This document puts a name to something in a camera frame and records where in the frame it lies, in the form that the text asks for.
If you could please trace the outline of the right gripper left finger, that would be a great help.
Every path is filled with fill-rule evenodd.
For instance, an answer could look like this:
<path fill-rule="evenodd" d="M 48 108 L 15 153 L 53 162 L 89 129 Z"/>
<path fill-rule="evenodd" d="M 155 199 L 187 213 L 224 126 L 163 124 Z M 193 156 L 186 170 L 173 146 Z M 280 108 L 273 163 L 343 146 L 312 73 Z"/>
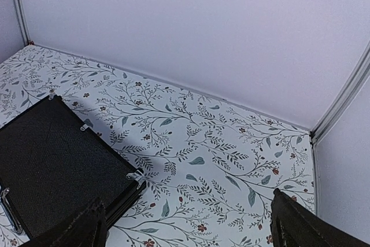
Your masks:
<path fill-rule="evenodd" d="M 63 222 L 27 241 L 25 246 L 105 246 L 108 235 L 105 207 L 91 199 Z"/>

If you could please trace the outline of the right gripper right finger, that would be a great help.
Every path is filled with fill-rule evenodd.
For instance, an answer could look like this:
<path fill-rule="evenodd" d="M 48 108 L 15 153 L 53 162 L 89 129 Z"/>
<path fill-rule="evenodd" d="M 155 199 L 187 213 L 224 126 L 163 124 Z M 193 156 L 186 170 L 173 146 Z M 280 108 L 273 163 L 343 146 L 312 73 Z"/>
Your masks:
<path fill-rule="evenodd" d="M 273 246 L 365 246 L 366 243 L 326 223 L 286 193 L 275 189 L 271 203 Z"/>

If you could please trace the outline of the black poker set case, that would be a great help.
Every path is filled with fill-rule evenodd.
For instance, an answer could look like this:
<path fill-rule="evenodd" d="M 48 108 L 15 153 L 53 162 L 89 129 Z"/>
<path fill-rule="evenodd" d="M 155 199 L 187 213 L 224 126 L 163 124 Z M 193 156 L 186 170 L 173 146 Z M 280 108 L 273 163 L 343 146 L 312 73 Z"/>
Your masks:
<path fill-rule="evenodd" d="M 112 226 L 145 190 L 143 171 L 57 95 L 1 128 L 1 206 L 18 235 L 35 238 L 94 197 Z"/>

